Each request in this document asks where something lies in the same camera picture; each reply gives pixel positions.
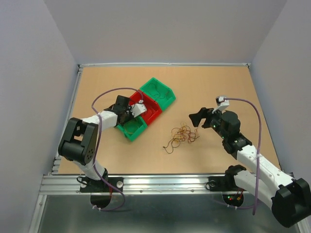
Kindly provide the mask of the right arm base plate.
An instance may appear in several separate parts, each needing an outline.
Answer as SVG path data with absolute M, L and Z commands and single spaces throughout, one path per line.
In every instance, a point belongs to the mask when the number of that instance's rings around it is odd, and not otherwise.
M 251 192 L 255 190 L 255 186 L 244 177 L 209 176 L 205 189 L 210 192 L 235 192 L 238 189 Z

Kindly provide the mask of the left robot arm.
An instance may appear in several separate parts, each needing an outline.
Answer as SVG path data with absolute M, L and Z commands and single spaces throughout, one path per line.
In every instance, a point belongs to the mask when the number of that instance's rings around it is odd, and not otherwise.
M 143 100 L 130 104 L 130 98 L 117 96 L 116 102 L 94 116 L 69 119 L 58 154 L 74 162 L 85 174 L 78 178 L 81 188 L 104 191 L 108 187 L 108 173 L 95 158 L 99 134 L 102 131 L 124 125 L 146 112 Z

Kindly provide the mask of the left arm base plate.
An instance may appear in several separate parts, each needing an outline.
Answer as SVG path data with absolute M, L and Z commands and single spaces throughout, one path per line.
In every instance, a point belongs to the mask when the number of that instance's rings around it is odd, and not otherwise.
M 88 177 L 78 176 L 76 181 L 80 184 L 81 193 L 108 193 L 115 192 L 110 186 L 106 185 L 102 180 L 92 180 Z M 109 177 L 108 183 L 123 191 L 123 177 Z

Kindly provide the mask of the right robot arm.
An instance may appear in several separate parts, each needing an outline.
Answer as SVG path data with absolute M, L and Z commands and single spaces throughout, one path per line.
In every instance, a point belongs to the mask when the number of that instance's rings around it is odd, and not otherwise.
M 221 138 L 225 151 L 244 167 L 231 167 L 224 176 L 228 189 L 242 188 L 263 202 L 275 219 L 289 228 L 311 215 L 311 190 L 307 181 L 295 179 L 272 164 L 241 132 L 241 122 L 232 111 L 221 112 L 213 108 L 201 108 L 190 114 L 193 126 L 205 120 L 203 128 L 212 128 Z

